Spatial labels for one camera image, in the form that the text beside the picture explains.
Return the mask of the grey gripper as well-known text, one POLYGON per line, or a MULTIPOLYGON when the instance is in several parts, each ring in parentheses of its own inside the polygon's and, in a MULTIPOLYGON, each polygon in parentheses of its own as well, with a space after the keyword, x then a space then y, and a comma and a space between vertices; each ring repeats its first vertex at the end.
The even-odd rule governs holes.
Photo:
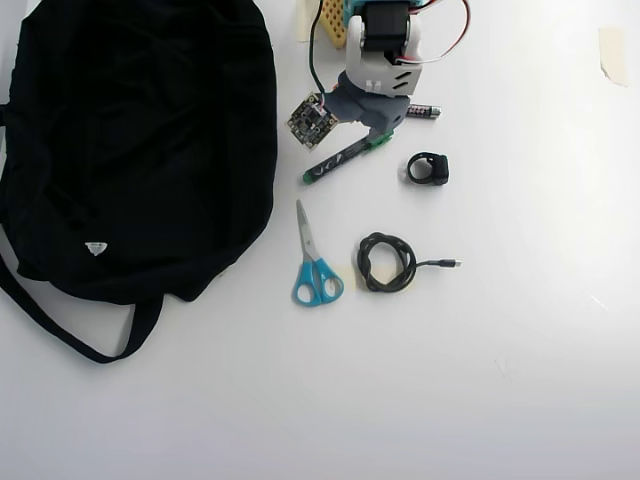
POLYGON ((353 84, 345 72, 339 75, 337 87, 326 93, 324 99, 326 109, 340 123, 358 122, 368 127, 368 143, 375 143, 400 125, 410 104, 408 96, 368 93, 353 84))

